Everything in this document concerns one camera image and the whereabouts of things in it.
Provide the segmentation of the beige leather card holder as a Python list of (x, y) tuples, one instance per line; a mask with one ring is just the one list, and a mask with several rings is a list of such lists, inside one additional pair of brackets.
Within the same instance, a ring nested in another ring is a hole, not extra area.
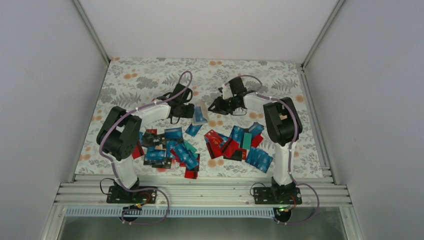
[(193, 117), (192, 117), (192, 125), (198, 126), (208, 123), (208, 119), (203, 115), (202, 108), (198, 105), (194, 107)]

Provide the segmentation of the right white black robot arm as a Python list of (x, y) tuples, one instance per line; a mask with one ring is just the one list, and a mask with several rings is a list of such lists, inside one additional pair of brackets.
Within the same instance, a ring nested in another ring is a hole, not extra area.
[(244, 109), (262, 113), (267, 134), (275, 143), (273, 181), (277, 185), (271, 189), (271, 198), (278, 204), (290, 197), (289, 184), (298, 185), (292, 174), (292, 160), (300, 133), (302, 122), (290, 97), (277, 98), (266, 96), (255, 90), (248, 90), (241, 77), (235, 77), (219, 88), (218, 96), (208, 107), (208, 111), (229, 115), (235, 110)]

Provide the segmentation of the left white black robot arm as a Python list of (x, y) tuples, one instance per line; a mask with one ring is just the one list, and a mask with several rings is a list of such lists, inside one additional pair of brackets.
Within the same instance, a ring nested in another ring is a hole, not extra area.
[(97, 135), (99, 154), (108, 159), (115, 176), (115, 183), (121, 187), (119, 196), (131, 203), (139, 197), (139, 178), (132, 160), (128, 157), (139, 143), (139, 131), (144, 125), (167, 118), (191, 118), (194, 105), (189, 103), (193, 91), (178, 83), (173, 92), (155, 98), (152, 102), (126, 110), (113, 107)]

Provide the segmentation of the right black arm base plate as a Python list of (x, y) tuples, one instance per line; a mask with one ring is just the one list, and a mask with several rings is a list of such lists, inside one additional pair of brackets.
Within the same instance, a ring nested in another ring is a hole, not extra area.
[(272, 192), (271, 187), (254, 187), (252, 194), (256, 205), (301, 205), (303, 203), (298, 187), (283, 193)]

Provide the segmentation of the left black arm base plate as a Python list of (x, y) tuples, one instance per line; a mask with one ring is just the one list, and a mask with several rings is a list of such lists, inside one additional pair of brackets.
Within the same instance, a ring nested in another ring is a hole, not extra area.
[(106, 198), (108, 204), (155, 204), (157, 197), (157, 187), (139, 186), (135, 190), (142, 191), (129, 192), (121, 186), (110, 186)]

